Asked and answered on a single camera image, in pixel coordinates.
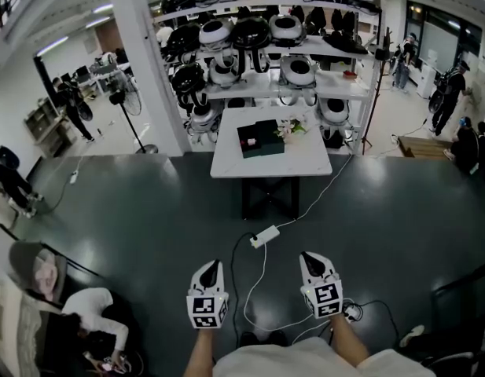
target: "person's hand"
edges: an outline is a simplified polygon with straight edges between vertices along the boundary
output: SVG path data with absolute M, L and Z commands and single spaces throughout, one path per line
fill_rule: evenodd
M 119 368 L 120 370 L 123 370 L 123 363 L 122 359 L 120 358 L 121 355 L 121 350 L 114 350 L 113 355 L 111 355 L 111 362 L 113 363 L 114 366 Z
M 96 372 L 100 376 L 103 376 L 103 375 L 106 375 L 107 374 L 107 371 L 104 370 L 104 368 L 102 367 L 102 365 L 104 364 L 104 362 L 102 362 L 102 361 L 96 361 L 96 360 L 93 360 L 93 361 L 90 361 L 90 362 L 94 365 L 94 368 L 95 368 Z

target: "window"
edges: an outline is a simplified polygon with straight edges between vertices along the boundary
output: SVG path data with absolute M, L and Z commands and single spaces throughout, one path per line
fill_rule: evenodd
M 463 52 L 479 55 L 481 29 L 439 9 L 407 2 L 405 35 L 410 32 L 417 36 L 416 67 L 423 61 L 444 72 Z

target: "white table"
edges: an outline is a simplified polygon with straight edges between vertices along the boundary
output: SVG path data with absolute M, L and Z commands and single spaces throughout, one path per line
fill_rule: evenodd
M 307 132 L 293 135 L 282 154 L 244 158 L 239 143 L 237 128 L 258 121 L 287 119 L 290 115 L 305 115 Z M 276 205 L 291 218 L 298 217 L 299 177 L 324 176 L 333 169 L 319 131 L 314 108 L 311 107 L 261 107 L 230 108 L 222 114 L 218 141 L 211 166 L 213 178 L 242 179 L 242 218 L 248 218 L 254 210 L 266 203 Z M 261 178 L 282 178 L 275 185 L 266 185 Z M 285 182 L 291 181 L 291 208 L 272 197 Z M 254 185 L 266 193 L 266 198 L 251 206 L 250 187 Z

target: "epoxy floor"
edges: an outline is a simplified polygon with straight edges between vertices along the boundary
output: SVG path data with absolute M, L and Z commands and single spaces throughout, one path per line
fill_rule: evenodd
M 346 159 L 331 157 L 334 174 Z M 36 185 L 50 178 L 40 190 L 46 197 L 40 212 L 57 201 L 78 158 L 59 163 L 45 161 L 35 174 Z M 21 218 L 14 231 L 97 271 L 105 277 L 102 282 L 80 280 L 110 287 L 132 303 L 150 375 L 182 374 L 196 336 L 187 317 L 186 292 L 193 273 L 215 258 L 224 264 L 230 293 L 215 357 L 233 350 L 233 245 L 244 232 L 258 233 L 285 221 L 270 207 L 261 219 L 243 221 L 240 181 L 212 179 L 210 167 L 210 153 L 175 159 L 90 157 L 53 213 Z M 301 179 L 302 213 L 329 180 Z M 384 300 L 402 334 L 416 324 L 429 328 L 431 290 L 485 262 L 485 185 L 448 161 L 353 158 L 313 210 L 269 243 L 266 274 L 248 307 L 256 323 L 275 328 L 308 314 L 299 293 L 301 251 L 332 260 L 346 297 L 357 303 Z M 241 310 L 262 265 L 263 250 L 244 241 L 235 259 L 240 331 L 253 331 Z M 373 353 L 390 347 L 395 333 L 386 309 L 373 304 L 364 310 L 354 324 L 362 340 Z M 285 331 L 293 340 L 316 324 L 308 320 Z

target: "computer monitor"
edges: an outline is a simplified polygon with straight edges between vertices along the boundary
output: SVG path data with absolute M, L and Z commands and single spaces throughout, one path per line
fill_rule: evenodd
M 79 77 L 83 77 L 84 75 L 88 74 L 88 68 L 86 68 L 86 66 L 80 67 L 78 70 L 76 70 L 76 74 Z

